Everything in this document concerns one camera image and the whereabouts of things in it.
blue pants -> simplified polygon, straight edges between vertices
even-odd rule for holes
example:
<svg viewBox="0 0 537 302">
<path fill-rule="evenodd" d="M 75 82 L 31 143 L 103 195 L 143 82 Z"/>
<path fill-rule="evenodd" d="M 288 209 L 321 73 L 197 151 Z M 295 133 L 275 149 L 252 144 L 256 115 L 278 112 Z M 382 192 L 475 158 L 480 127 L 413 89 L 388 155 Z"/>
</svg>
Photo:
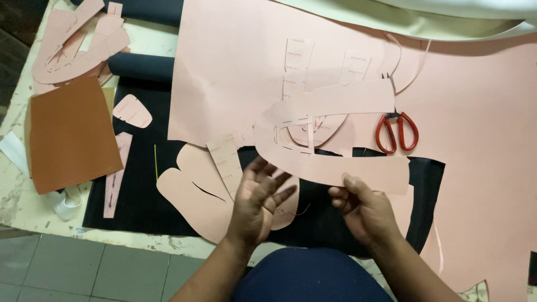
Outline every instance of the blue pants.
<svg viewBox="0 0 537 302">
<path fill-rule="evenodd" d="M 356 261 L 330 248 L 270 253 L 239 283 L 231 301 L 379 301 L 386 291 Z"/>
</svg>

left hand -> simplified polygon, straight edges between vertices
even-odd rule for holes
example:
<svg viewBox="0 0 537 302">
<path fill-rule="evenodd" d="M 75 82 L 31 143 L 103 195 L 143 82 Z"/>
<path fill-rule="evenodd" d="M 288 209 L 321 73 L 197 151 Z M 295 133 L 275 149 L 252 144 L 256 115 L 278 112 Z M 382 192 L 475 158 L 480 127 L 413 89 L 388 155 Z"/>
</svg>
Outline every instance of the left hand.
<svg viewBox="0 0 537 302">
<path fill-rule="evenodd" d="M 291 177 L 285 172 L 273 178 L 275 171 L 276 167 L 262 157 L 257 157 L 244 170 L 226 234 L 234 244 L 253 250 L 265 241 L 276 208 L 296 191 L 296 185 L 293 185 L 275 194 Z"/>
</svg>

tiled floor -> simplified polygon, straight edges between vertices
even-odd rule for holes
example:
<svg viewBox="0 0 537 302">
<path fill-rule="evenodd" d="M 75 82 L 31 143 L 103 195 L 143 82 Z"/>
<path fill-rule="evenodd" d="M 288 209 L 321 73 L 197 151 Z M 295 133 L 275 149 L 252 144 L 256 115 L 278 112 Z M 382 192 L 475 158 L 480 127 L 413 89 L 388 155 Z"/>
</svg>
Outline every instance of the tiled floor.
<svg viewBox="0 0 537 302">
<path fill-rule="evenodd" d="M 46 234 L 1 239 L 0 301 L 167 301 L 202 262 Z"/>
</svg>

worktable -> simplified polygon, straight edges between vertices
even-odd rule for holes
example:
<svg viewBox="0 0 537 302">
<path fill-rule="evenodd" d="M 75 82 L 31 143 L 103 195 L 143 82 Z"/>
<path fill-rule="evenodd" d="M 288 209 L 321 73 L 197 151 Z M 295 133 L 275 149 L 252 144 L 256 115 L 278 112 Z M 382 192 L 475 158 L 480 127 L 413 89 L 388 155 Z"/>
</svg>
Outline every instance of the worktable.
<svg viewBox="0 0 537 302">
<path fill-rule="evenodd" d="M 69 0 L 50 0 L 35 37 L 34 44 L 20 75 L 17 88 L 11 99 L 4 122 L 0 126 L 0 140 L 9 132 L 13 132 L 21 141 L 24 141 L 24 119 L 28 100 L 34 95 L 32 64 L 36 58 L 41 38 L 45 30 L 49 14 L 52 9 L 74 10 L 76 7 Z M 93 34 L 96 18 L 94 17 L 85 29 L 89 36 Z M 132 53 L 174 57 L 177 48 L 178 28 L 125 18 L 123 28 L 129 34 Z M 89 46 L 87 38 L 81 49 Z M 119 77 L 112 78 L 104 87 L 117 87 Z M 151 235 L 131 232 L 102 231 L 82 227 L 85 208 L 91 182 L 66 188 L 69 198 L 81 198 L 82 204 L 69 221 L 61 220 L 54 212 L 46 196 L 37 194 L 33 182 L 28 179 L 5 155 L 0 152 L 0 224 L 27 231 L 69 236 L 113 245 L 132 248 L 161 251 L 170 254 L 181 254 L 189 257 L 207 258 L 215 245 L 203 238 Z M 249 265 L 258 263 L 264 256 L 284 246 L 267 242 L 261 244 L 254 252 Z M 357 260 L 372 276 L 385 288 L 380 270 L 373 260 Z M 481 283 L 479 292 L 483 293 Z M 477 298 L 478 286 L 472 289 L 469 300 Z M 528 287 L 529 301 L 537 301 L 537 290 Z"/>
</svg>

red scissors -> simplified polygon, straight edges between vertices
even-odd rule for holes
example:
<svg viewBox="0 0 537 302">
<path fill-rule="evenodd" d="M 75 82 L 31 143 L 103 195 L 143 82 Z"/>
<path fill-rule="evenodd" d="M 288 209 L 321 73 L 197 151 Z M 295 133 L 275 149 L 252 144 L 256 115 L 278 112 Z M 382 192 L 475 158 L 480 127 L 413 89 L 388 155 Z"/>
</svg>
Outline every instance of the red scissors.
<svg viewBox="0 0 537 302">
<path fill-rule="evenodd" d="M 419 139 L 418 127 L 416 127 L 416 124 L 414 124 L 412 119 L 410 119 L 410 117 L 406 113 L 401 112 L 399 114 L 397 113 L 397 110 L 395 108 L 393 112 L 383 114 L 382 117 L 380 118 L 379 124 L 376 126 L 376 131 L 375 131 L 376 145 L 386 154 L 395 153 L 395 151 L 397 150 L 397 143 L 395 142 L 394 131 L 391 129 L 391 125 L 390 125 L 390 119 L 392 118 L 397 118 L 397 124 L 398 124 L 398 129 L 399 129 L 399 143 L 401 144 L 401 148 L 403 148 L 405 151 L 410 151 L 414 149 L 416 145 L 418 144 L 418 139 Z M 414 133 L 414 142 L 410 145 L 410 147 L 407 147 L 404 143 L 403 118 L 407 120 L 407 122 L 410 124 L 410 127 L 412 128 L 412 132 Z M 382 128 L 382 124 L 386 125 L 386 129 L 388 129 L 388 134 L 390 136 L 390 142 L 391 142 L 391 146 L 393 147 L 393 150 L 387 150 L 386 148 L 382 146 L 380 142 L 380 129 Z"/>
</svg>

